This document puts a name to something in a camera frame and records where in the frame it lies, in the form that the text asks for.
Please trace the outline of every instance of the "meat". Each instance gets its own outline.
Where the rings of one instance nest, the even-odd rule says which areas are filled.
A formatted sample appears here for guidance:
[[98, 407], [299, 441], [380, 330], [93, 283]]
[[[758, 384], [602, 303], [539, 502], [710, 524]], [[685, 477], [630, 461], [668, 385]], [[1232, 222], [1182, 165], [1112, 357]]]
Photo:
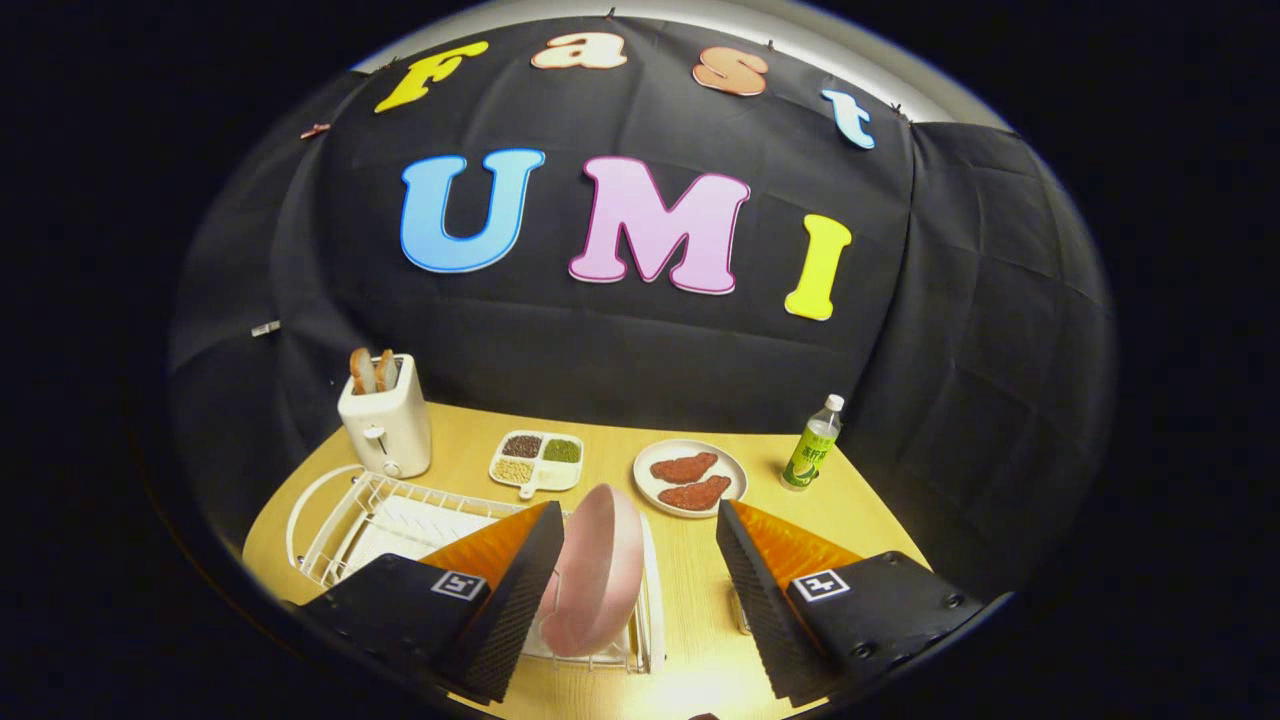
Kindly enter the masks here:
[[703, 473], [710, 470], [717, 460], [719, 460], [719, 456], [714, 452], [699, 452], [692, 457], [677, 457], [675, 460], [654, 462], [649, 468], [649, 471], [659, 480], [682, 486], [703, 479]]
[[664, 489], [658, 493], [658, 500], [681, 510], [710, 510], [728, 486], [724, 475], [712, 475], [701, 483]]

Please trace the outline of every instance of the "table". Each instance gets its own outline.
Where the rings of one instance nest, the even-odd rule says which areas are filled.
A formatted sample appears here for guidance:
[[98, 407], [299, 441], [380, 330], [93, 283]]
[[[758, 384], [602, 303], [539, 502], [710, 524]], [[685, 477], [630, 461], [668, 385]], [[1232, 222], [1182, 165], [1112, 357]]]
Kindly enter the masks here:
[[[485, 500], [521, 503], [516, 487], [489, 478], [488, 465], [511, 430], [577, 436], [585, 446], [581, 482], [564, 492], [538, 492], [529, 503], [558, 500], [566, 511], [577, 507], [598, 483], [627, 493], [653, 529], [658, 575], [666, 611], [666, 666], [658, 673], [627, 675], [622, 670], [586, 669], [521, 656], [502, 703], [479, 706], [499, 717], [559, 720], [620, 717], [685, 720], [704, 712], [722, 720], [774, 720], [826, 701], [792, 708], [769, 689], [764, 666], [749, 635], [741, 634], [730, 606], [732, 582], [716, 544], [716, 518], [676, 518], [654, 507], [631, 479], [636, 455], [669, 438], [690, 438], [724, 450], [746, 470], [744, 502], [777, 515], [864, 557], [890, 550], [928, 566], [915, 543], [867, 480], [838, 451], [828, 455], [822, 477], [804, 492], [782, 487], [778, 475], [799, 439], [796, 434], [687, 433], [616, 428], [503, 415], [428, 404], [431, 418], [430, 469], [408, 482]], [[285, 523], [298, 496], [316, 478], [357, 464], [344, 428], [338, 428], [276, 489], [259, 514], [244, 543], [243, 561], [257, 580], [282, 600], [305, 603], [323, 592], [293, 569], [284, 550]], [[297, 520], [296, 542], [305, 547], [349, 483], [325, 483]]]

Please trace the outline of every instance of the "toaster lever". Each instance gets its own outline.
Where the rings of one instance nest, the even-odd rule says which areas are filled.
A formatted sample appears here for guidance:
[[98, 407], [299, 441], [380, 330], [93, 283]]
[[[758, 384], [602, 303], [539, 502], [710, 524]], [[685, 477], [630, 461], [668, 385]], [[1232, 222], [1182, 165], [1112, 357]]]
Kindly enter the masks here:
[[379, 428], [378, 425], [365, 428], [365, 437], [369, 439], [376, 439], [378, 447], [383, 448], [383, 455], [387, 455], [387, 446], [383, 445], [384, 434], [387, 434], [387, 428]]

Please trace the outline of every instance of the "green label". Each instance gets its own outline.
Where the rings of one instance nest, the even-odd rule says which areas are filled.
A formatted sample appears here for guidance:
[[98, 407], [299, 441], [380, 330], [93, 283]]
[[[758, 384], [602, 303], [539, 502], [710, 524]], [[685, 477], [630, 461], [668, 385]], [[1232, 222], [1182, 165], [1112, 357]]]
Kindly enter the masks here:
[[782, 479], [795, 487], [809, 487], [809, 483], [818, 477], [818, 468], [833, 445], [836, 438], [819, 437], [806, 427], [800, 434], [800, 443], [791, 454], [787, 469], [782, 471]]

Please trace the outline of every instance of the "white wire rack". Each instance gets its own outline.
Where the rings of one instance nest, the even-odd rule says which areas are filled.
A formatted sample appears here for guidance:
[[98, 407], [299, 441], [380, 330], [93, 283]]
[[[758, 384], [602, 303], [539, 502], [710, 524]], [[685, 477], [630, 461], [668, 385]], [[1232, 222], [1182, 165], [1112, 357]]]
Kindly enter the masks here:
[[[293, 534], [302, 507], [320, 486], [339, 477], [351, 482], [351, 489], [325, 519], [307, 552], [294, 555]], [[415, 486], [351, 465], [319, 478], [298, 497], [285, 530], [285, 552], [293, 568], [328, 589], [384, 552], [419, 560], [525, 507]], [[570, 515], [564, 512], [566, 520]], [[525, 638], [525, 655], [548, 659], [557, 669], [562, 664], [589, 671], [603, 667], [655, 673], [662, 667], [666, 659], [662, 588], [649, 520], [644, 514], [640, 520], [644, 579], [635, 612], [618, 638], [589, 657], [557, 657], [543, 643], [535, 624]]]

